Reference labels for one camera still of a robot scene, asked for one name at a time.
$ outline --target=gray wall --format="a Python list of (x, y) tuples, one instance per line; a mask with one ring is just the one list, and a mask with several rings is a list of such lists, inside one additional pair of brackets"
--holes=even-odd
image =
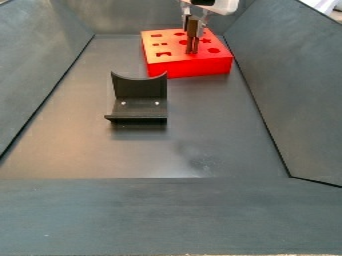
[(225, 37), (292, 175), (342, 185), (342, 25), (258, 0)]
[[(138, 34), (142, 30), (181, 27), (181, 8), (176, 0), (63, 0), (98, 34)], [(224, 34), (254, 0), (241, 0), (232, 16), (216, 15), (210, 28)]]
[(93, 35), (59, 0), (0, 6), (0, 155)]

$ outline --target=red peg board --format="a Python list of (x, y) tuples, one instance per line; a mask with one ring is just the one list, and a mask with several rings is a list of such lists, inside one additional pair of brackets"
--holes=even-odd
[(233, 54), (210, 29), (205, 29), (198, 54), (186, 54), (182, 29), (144, 31), (142, 38), (150, 77), (165, 71), (169, 78), (230, 73)]

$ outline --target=hole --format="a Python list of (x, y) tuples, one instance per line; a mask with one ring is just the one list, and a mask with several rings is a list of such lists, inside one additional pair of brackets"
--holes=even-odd
[(158, 52), (156, 55), (157, 57), (161, 57), (164, 55), (172, 56), (172, 52)]
[(209, 48), (210, 53), (220, 53), (221, 50), (218, 48)]
[(208, 38), (204, 38), (204, 39), (201, 39), (200, 40), (204, 44), (209, 44), (209, 43), (212, 43), (212, 40), (210, 39), (208, 39)]

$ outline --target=black bracket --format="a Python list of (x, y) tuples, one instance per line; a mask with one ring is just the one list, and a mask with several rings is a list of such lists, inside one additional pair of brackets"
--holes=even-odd
[(115, 103), (113, 114), (119, 120), (168, 120), (168, 72), (150, 79), (130, 79), (111, 72)]

